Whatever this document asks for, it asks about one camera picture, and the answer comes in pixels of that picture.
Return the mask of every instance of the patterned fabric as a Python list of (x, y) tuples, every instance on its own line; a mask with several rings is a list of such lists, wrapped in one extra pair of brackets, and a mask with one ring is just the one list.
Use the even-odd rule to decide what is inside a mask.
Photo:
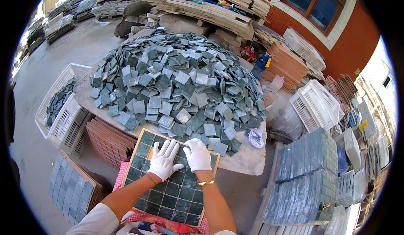
[[(121, 162), (121, 167), (119, 169), (118, 177), (116, 178), (115, 181), (113, 192), (121, 188), (128, 166), (129, 162)], [(209, 235), (209, 223), (205, 214), (203, 215), (201, 225), (199, 226), (199, 228), (195, 228), (195, 227), (189, 227), (185, 224), (173, 222), (159, 216), (154, 216), (149, 213), (140, 212), (138, 210), (131, 209), (130, 211), (132, 211), (134, 214), (128, 217), (123, 223), (145, 221), (157, 224), (178, 235), (188, 235), (190, 233), (200, 233), (201, 235)]]

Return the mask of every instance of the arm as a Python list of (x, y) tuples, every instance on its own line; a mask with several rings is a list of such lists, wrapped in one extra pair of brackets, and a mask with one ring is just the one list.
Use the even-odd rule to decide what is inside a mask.
[(134, 206), (145, 192), (159, 182), (166, 180), (173, 172), (184, 167), (182, 164), (173, 165), (178, 149), (179, 144), (175, 140), (171, 142), (166, 140), (160, 152), (158, 151), (158, 142), (154, 143), (149, 172), (140, 179), (112, 192), (101, 203), (107, 205), (121, 221), (124, 214)]
[[(214, 180), (215, 177), (210, 168), (210, 154), (206, 146), (195, 138), (187, 141), (186, 144), (191, 148), (184, 148), (191, 171), (196, 174), (200, 182)], [(210, 234), (220, 231), (236, 233), (233, 215), (216, 183), (203, 186), (202, 192)]]

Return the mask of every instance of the white glove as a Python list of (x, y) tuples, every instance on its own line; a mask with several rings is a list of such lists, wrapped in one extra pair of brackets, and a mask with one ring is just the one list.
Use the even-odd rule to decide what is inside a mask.
[(184, 147), (184, 152), (187, 156), (188, 165), (191, 171), (207, 170), (211, 171), (210, 167), (210, 153), (202, 141), (198, 138), (193, 138), (190, 141), (185, 142), (191, 150)]
[(165, 181), (175, 171), (184, 167), (183, 164), (173, 165), (175, 156), (177, 155), (179, 144), (175, 140), (171, 142), (166, 140), (163, 147), (158, 151), (158, 142), (154, 143), (153, 156), (150, 161), (149, 172), (160, 177), (161, 181)]

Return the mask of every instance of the blue plastic bottle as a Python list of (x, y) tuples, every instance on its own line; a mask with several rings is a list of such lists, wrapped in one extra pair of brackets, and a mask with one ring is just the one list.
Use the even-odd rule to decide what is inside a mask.
[(251, 71), (251, 73), (255, 77), (255, 79), (260, 78), (262, 73), (264, 73), (264, 71), (267, 69), (267, 67), (270, 66), (271, 59), (272, 59), (272, 56), (266, 52), (257, 60), (254, 68)]

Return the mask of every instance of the white window trim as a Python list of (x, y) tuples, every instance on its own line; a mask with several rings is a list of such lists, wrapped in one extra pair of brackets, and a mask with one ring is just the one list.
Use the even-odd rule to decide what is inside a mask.
[(286, 12), (289, 16), (294, 18), (297, 22), (301, 23), (306, 27), (312, 34), (314, 34), (327, 48), (331, 50), (336, 41), (341, 36), (344, 31), (349, 19), (351, 18), (352, 12), (356, 4), (356, 0), (346, 0), (344, 8), (341, 11), (335, 26), (332, 28), (330, 34), (326, 37), (316, 26), (314, 26), (305, 17), (300, 15), (297, 11), (293, 10), (280, 0), (271, 0), (273, 6), (279, 8), (280, 10)]

